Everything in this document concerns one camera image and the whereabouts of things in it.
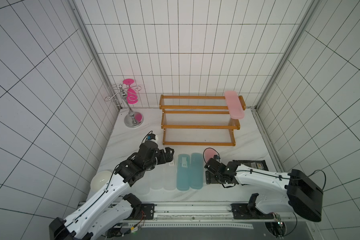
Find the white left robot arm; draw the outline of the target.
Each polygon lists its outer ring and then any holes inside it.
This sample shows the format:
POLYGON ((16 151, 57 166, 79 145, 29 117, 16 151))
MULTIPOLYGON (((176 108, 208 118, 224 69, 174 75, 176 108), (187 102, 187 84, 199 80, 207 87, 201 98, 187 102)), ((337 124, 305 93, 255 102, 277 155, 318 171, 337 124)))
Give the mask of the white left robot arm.
POLYGON ((89 200, 66 218, 56 218, 49 225, 52 240, 95 240, 117 223, 142 216, 142 202, 128 190, 146 171, 170 163, 174 149, 160 150, 149 140, 115 168, 110 180, 89 200))

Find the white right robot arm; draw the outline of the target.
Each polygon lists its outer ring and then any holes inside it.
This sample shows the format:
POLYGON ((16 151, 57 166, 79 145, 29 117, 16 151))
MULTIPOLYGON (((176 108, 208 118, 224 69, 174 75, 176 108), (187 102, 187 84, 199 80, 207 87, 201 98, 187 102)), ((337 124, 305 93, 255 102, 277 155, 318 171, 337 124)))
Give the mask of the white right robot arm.
POLYGON ((231 161, 225 165, 213 158, 204 168, 219 184, 229 184, 230 187, 250 185, 266 190, 265 194, 252 194, 248 202, 248 207, 258 212, 265 215, 295 213, 316 223, 322 220, 323 189, 300 170, 269 172, 249 167, 243 161, 231 161))

